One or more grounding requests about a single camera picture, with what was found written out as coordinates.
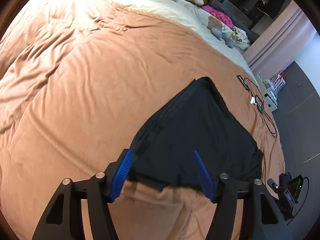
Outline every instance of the wall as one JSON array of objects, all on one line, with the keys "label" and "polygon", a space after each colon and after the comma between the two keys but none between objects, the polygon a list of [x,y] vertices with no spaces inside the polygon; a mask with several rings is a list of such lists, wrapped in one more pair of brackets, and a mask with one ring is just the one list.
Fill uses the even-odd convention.
[{"label": "wall", "polygon": [[295,62],[304,71],[320,95],[320,36],[316,34],[311,42],[296,57]]},{"label": "wall", "polygon": [[[293,178],[301,174],[310,180],[307,200],[288,226],[292,239],[302,240],[320,214],[320,97],[296,62],[287,67],[284,74],[286,84],[278,94],[278,109],[272,114],[279,131],[285,171]],[[305,181],[297,208],[305,199],[306,191]]]}]

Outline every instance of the gray stuffed animal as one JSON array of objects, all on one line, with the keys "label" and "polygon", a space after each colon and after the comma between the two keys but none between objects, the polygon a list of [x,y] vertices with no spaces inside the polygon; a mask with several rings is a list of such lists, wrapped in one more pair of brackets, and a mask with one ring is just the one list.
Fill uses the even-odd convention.
[{"label": "gray stuffed animal", "polygon": [[228,46],[229,48],[233,48],[235,46],[235,44],[233,43],[233,40],[228,36],[228,34],[223,33],[222,30],[217,29],[217,28],[212,28],[211,33],[219,41],[221,41],[221,39],[223,39],[226,43],[226,46]]}]

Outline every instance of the pink blanket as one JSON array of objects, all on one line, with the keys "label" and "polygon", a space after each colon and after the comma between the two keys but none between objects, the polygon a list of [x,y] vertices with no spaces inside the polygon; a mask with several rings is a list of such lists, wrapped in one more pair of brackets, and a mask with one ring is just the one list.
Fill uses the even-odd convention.
[{"label": "pink blanket", "polygon": [[218,20],[222,21],[230,29],[233,28],[233,23],[228,15],[225,15],[223,12],[213,9],[210,5],[203,6],[202,9],[210,13],[213,17],[216,17]]}]

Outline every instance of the bed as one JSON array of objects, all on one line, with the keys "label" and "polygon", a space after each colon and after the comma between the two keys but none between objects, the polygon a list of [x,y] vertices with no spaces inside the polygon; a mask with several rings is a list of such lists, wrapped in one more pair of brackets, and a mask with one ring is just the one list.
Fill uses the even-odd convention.
[{"label": "bed", "polygon": [[[0,207],[20,240],[32,238],[64,178],[103,171],[194,78],[209,76],[252,134],[263,152],[261,179],[278,182],[284,172],[279,137],[236,77],[254,80],[245,60],[179,3],[30,0],[1,39],[0,62]],[[215,207],[190,188],[159,192],[131,181],[109,205],[119,239],[170,240],[205,239]],[[86,229],[85,201],[82,208]]]}]

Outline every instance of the metal bolt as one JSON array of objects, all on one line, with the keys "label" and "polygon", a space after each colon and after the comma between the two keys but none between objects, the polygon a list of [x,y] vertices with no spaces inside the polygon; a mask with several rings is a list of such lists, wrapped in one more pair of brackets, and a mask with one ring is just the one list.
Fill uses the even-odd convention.
[{"label": "metal bolt", "polygon": [[104,176],[105,176],[104,172],[98,172],[96,174],[96,178],[98,178],[98,179],[102,179]]},{"label": "metal bolt", "polygon": [[68,185],[70,182],[71,182],[71,179],[66,178],[66,179],[64,179],[64,180],[62,181],[62,184],[63,184],[63,185]]},{"label": "metal bolt", "polygon": [[222,179],[228,179],[228,178],[229,178],[229,175],[228,175],[227,173],[223,172],[223,173],[220,174],[220,178],[222,178]]},{"label": "metal bolt", "polygon": [[256,185],[262,185],[261,179],[255,179],[253,182],[254,182]]}]

